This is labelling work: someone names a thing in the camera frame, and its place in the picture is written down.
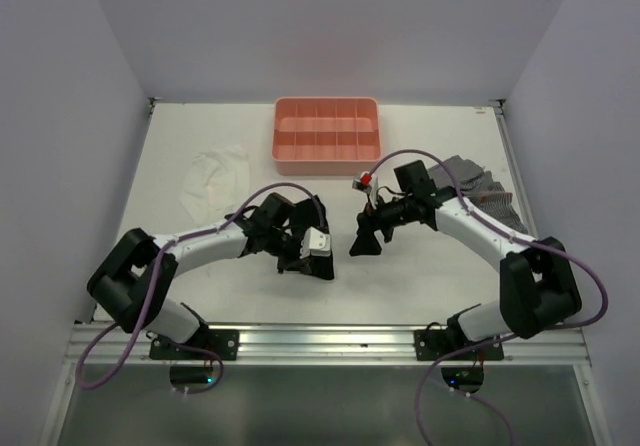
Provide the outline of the black underwear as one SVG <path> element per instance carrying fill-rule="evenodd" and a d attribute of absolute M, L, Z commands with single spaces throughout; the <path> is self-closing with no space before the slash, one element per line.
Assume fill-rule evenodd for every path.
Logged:
<path fill-rule="evenodd" d="M 294 239 L 293 259 L 285 269 L 324 281 L 333 280 L 332 238 L 326 208 L 318 196 L 295 204 L 289 227 Z"/>

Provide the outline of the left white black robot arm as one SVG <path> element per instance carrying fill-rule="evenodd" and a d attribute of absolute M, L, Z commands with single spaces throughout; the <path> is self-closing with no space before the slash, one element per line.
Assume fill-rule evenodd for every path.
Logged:
<path fill-rule="evenodd" d="M 278 193 L 238 216 L 178 236 L 129 230 L 93 273 L 89 295 L 123 331 L 144 330 L 172 340 L 185 358 L 210 345 L 209 328 L 191 308 L 167 297 L 172 281 L 209 263 L 265 252 L 280 273 L 334 277 L 325 211 L 318 198 L 293 203 Z"/>

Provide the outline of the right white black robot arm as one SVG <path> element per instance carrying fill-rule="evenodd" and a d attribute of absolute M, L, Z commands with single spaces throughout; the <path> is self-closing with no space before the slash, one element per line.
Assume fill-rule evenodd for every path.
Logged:
<path fill-rule="evenodd" d="M 536 241 L 477 210 L 452 186 L 437 187 L 424 164 L 414 161 L 394 170 L 400 193 L 385 201 L 378 178 L 361 173 L 354 189 L 367 202 L 357 216 L 351 256 L 377 256 L 396 228 L 420 223 L 476 253 L 499 275 L 496 301 L 478 304 L 450 317 L 443 330 L 451 355 L 468 358 L 481 342 L 513 334 L 529 339 L 582 308 L 582 300 L 564 247 L 553 237 Z"/>

